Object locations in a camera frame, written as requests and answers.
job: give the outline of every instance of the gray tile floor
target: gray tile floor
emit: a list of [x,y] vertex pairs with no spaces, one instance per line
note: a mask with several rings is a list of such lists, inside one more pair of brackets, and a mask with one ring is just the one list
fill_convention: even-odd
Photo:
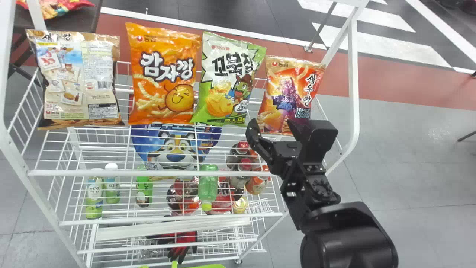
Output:
[[[9,81],[6,118],[26,82]],[[343,143],[348,99],[319,96]],[[361,134],[354,152],[329,180],[343,202],[365,202],[392,237],[401,268],[476,267],[476,112],[361,100]],[[41,133],[34,137],[40,146]],[[27,154],[34,163],[35,155]],[[76,267],[9,163],[0,159],[2,268]],[[302,235],[287,218],[264,240],[264,254],[241,267],[298,267]],[[233,262],[224,263],[235,267]]]

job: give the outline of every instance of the green drink bottle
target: green drink bottle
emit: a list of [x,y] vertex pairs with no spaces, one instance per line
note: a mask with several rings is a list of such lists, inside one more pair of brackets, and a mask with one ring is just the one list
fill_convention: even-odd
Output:
[[[201,171],[217,171],[218,166],[214,164],[203,164]],[[202,202],[202,210],[210,211],[211,203],[217,198],[218,176],[201,176],[198,181],[198,197]]]
[[[91,170],[102,170],[102,168],[93,168]],[[101,176],[92,176],[88,179],[86,189],[86,219],[97,219],[102,217],[102,196],[104,180]]]
[[[145,165],[140,165],[137,170],[147,170]],[[139,207],[148,207],[152,203],[152,188],[154,184],[150,181],[149,176],[137,177],[137,195],[136,203]]]
[[[116,163],[108,163],[105,167],[107,170],[117,170],[118,165]],[[108,204],[117,204],[120,201],[119,183],[116,181],[115,176],[109,176],[104,178],[104,186],[106,187],[106,202]]]

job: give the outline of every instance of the barcode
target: barcode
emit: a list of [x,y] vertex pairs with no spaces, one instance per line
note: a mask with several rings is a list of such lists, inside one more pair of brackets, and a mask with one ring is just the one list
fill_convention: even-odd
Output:
[[98,81],[98,88],[110,88],[111,86],[112,86],[112,82]]

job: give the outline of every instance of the cartoon tiger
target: cartoon tiger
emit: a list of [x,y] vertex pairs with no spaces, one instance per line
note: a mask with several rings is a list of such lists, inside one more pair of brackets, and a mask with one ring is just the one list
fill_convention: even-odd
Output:
[[[154,165],[153,169],[197,169],[197,152],[191,145],[191,142],[195,140],[194,133],[175,135],[168,131],[161,131],[159,137],[164,139],[164,144],[157,151],[147,155],[147,161]],[[202,162],[203,157],[199,155],[198,161]],[[153,177],[152,179],[164,179],[164,177]]]

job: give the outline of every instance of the beige snack bag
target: beige snack bag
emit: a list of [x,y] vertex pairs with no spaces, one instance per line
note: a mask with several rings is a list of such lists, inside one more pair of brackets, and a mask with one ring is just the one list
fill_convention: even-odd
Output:
[[114,90],[119,36],[26,30],[44,78],[38,129],[123,124]]

